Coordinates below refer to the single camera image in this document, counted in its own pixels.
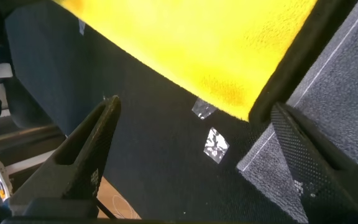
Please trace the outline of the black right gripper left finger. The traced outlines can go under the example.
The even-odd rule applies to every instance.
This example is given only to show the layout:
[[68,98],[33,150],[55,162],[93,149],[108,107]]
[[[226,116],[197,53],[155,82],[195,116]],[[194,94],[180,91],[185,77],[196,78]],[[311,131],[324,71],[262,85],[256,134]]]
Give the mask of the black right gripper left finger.
[[118,96],[100,102],[9,199],[13,214],[38,198],[95,199],[120,114]]

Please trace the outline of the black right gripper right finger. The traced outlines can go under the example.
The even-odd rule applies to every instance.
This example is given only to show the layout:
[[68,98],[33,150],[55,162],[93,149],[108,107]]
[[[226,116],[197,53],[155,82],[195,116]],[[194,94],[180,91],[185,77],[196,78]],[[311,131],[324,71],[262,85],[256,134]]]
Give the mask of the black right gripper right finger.
[[310,223],[358,223],[358,164],[305,115],[283,103],[270,120]]

